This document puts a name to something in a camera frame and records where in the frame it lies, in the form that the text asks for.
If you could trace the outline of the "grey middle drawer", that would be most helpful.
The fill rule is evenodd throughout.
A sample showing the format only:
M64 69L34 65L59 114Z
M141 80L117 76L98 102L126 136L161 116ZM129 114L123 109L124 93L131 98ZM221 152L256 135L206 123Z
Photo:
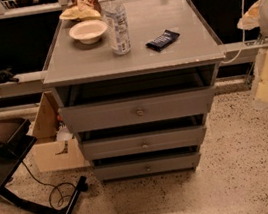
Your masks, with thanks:
M141 152L173 149L203 142L204 115L85 132L83 153L97 160Z

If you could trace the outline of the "black stand with tray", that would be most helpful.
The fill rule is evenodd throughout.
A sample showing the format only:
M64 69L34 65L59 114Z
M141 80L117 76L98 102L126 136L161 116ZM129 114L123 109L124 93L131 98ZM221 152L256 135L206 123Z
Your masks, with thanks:
M23 160L36 142L35 137L27 135L29 126L30 121L24 118L0 120L0 196L15 206L35 214L71 214L78 196L88 188L86 177L80 176L68 204L62 209L21 199L6 188L6 183L19 165L25 165Z

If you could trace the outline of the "clear plastic water bottle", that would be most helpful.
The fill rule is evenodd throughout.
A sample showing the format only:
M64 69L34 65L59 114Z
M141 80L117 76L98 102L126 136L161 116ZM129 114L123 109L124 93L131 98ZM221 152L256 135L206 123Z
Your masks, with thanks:
M119 0L108 0L104 9L110 47L117 55L125 55L131 50L131 40L124 4Z

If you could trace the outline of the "yellow cloth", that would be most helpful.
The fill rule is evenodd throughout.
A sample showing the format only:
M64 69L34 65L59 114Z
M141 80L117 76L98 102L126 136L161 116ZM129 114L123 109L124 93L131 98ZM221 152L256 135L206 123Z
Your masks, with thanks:
M74 6L72 8L67 8L65 11L62 12L62 14L59 16L61 20L98 20L101 19L101 14L97 10L94 10L93 8L80 8L78 6Z

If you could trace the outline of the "dark blue snack packet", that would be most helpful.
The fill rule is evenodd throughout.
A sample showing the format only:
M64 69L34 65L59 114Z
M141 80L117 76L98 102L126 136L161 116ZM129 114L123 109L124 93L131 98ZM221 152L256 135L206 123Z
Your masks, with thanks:
M146 47L157 51L158 53L170 46L179 38L179 33L171 30L165 30L162 35L146 43Z

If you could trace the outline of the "grey bottom drawer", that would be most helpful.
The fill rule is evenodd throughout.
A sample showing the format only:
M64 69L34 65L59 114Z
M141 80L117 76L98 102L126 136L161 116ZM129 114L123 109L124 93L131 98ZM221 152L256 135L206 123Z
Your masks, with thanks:
M93 171L100 181L111 181L174 170L193 169L200 152L194 145L94 161Z

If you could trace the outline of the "grey drawer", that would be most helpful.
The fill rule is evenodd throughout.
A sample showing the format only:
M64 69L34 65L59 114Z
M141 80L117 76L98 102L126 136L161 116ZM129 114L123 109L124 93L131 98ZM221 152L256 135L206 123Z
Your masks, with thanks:
M194 145L94 161L93 171L100 181L111 181L174 170L193 169L200 152Z
M203 142L204 115L85 132L83 153L97 160L141 152L173 149Z
M68 90L60 114L77 133L207 113L215 92L200 68L84 83Z

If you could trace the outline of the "grey top drawer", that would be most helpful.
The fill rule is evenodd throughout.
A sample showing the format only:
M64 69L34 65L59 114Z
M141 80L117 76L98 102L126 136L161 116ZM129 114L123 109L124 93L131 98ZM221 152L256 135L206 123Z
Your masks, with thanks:
M60 114L77 133L207 113L215 92L200 68L84 83L68 90Z

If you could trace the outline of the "white bowl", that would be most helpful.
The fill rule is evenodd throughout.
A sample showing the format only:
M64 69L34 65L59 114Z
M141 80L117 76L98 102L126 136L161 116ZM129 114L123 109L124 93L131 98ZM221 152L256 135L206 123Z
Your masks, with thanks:
M107 24L101 20L86 20L75 24L70 30L69 35L74 40L83 44L94 44L106 33Z

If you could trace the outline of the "grey drawer cabinet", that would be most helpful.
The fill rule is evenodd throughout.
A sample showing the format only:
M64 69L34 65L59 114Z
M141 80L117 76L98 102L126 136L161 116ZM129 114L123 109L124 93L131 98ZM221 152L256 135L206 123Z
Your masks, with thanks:
M60 22L44 78L44 85L50 88L59 105L59 114L68 89L84 83L200 68L207 83L215 89L218 67L225 53L189 0L124 0L124 5L132 47L126 55L112 53L106 40L88 46L74 40L69 36L71 22ZM178 32L180 37L161 52L146 47L147 42L165 30ZM81 137L88 131L71 131L82 153Z

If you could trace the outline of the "cardboard box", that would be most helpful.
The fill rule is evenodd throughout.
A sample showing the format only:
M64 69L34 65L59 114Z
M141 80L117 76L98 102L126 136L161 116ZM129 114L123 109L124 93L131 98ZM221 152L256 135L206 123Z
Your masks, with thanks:
M58 103L50 91L42 94L33 123L32 135L37 141L32 153L41 172L53 172L89 166L78 146L78 140L62 129Z

